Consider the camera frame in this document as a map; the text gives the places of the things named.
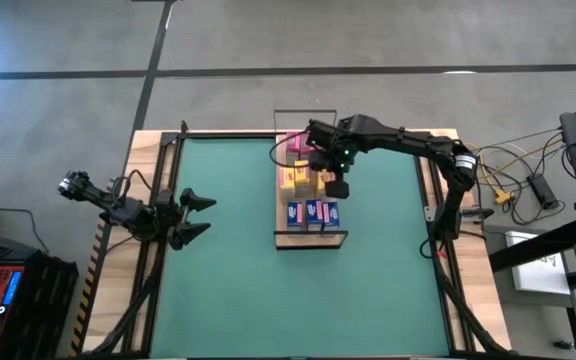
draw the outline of small package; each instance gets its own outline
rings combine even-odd
[[[306,144],[307,140],[308,134],[301,134],[301,136],[299,136],[299,158],[302,160],[307,160],[308,154],[314,150],[312,146]]]
[[[322,230],[324,220],[321,200],[306,200],[306,223],[310,231]]]
[[[339,230],[339,207],[336,201],[323,203],[324,230]]]
[[[294,136],[298,133],[287,133],[286,137]],[[295,136],[286,141],[286,164],[292,165],[299,160],[299,149],[301,148],[301,135]]]
[[[295,161],[295,194],[300,197],[311,196],[312,190],[310,188],[310,169],[308,168],[308,160]]]
[[[335,174],[322,170],[311,176],[315,197],[321,199],[326,196],[326,183],[335,180]]]
[[[296,136],[298,133],[287,133],[286,137],[290,139],[286,140],[286,152],[298,153],[301,148],[301,138],[302,136]]]
[[[279,193],[284,200],[290,200],[295,197],[295,169],[279,169]]]
[[[289,201],[287,209],[288,230],[301,230],[304,224],[304,209],[301,201]]]

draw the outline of black floor line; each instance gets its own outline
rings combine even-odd
[[[575,72],[576,64],[548,65],[448,65],[448,66],[349,66],[292,68],[230,68],[159,70],[158,78],[321,76],[321,75],[400,75],[473,72],[483,74],[527,72]]]
[[[132,125],[132,132],[136,130],[141,130],[144,128],[144,122],[146,121],[146,113],[148,112],[148,104],[150,103],[150,95],[152,94],[152,89],[155,85],[155,77],[157,75],[157,67],[159,66],[159,59],[161,59],[161,52],[164,47],[164,39],[166,38],[166,30],[168,18],[172,11],[173,1],[166,1],[164,4],[163,11],[161,13],[161,18],[159,19],[159,27],[157,28],[157,37],[155,38],[155,44],[152,48],[152,53],[150,55],[150,63],[148,64],[148,72],[146,73],[146,79],[144,80],[144,86],[141,90],[141,96],[139,97],[139,104],[137,105],[137,112],[135,114],[135,121]]]
[[[152,87],[156,78],[229,78],[270,76],[324,76],[324,75],[406,75],[473,72],[480,74],[576,72],[576,64],[541,65],[445,65],[445,66],[340,66],[340,67],[285,67],[285,68],[224,68],[157,70],[161,58],[165,29],[157,35],[156,46],[148,70],[116,71],[56,71],[56,72],[0,72],[0,80],[47,79],[109,79],[145,77],[144,85]]]
[[[115,79],[145,77],[146,70],[0,72],[0,80]]]

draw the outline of yellow and black tape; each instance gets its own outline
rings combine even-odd
[[[106,189],[112,191],[113,184],[114,179],[110,179]],[[112,226],[102,220],[99,220],[97,224],[95,240],[90,254],[90,262],[88,263],[88,271],[86,272],[86,279],[84,280],[84,289],[81,294],[81,301],[79,302],[79,312],[77,314],[77,321],[75,322],[74,335],[70,343],[70,356],[81,354],[83,349],[111,228]]]

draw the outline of pink box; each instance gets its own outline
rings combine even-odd
[[[302,134],[299,141],[299,153],[307,155],[309,152],[313,150],[313,147],[310,145],[306,145],[306,141],[308,140],[308,134]]]
[[[288,133],[286,134],[288,137],[294,136],[297,133]],[[302,136],[294,136],[286,141],[286,151],[287,152],[295,152],[298,153],[301,147],[301,137]]]

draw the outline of gray floor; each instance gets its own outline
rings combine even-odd
[[[162,9],[0,0],[0,72],[145,70]],[[159,68],[566,63],[576,64],[576,0],[186,0],[173,6]],[[98,211],[61,198],[56,184],[69,169],[87,170],[99,184],[121,172],[143,83],[0,80],[0,205],[32,209],[51,251],[82,271]],[[457,128],[484,145],[557,127],[560,113],[576,111],[576,72],[157,79],[144,128],[178,128],[182,119],[196,129],[272,128],[276,108]],[[278,127],[306,120],[280,117]],[[517,145],[533,149],[547,138]],[[527,175],[519,166],[511,173]],[[569,208],[534,224],[540,229],[576,218],[576,185],[558,157],[546,176]],[[487,189],[483,199],[494,206]],[[522,214],[534,213],[531,196],[521,202]],[[512,224],[500,211],[489,222]],[[23,215],[0,214],[0,234],[35,244]],[[570,336],[562,309],[507,303],[504,314],[515,350],[576,357],[549,345]],[[64,333],[62,351],[70,338]]]

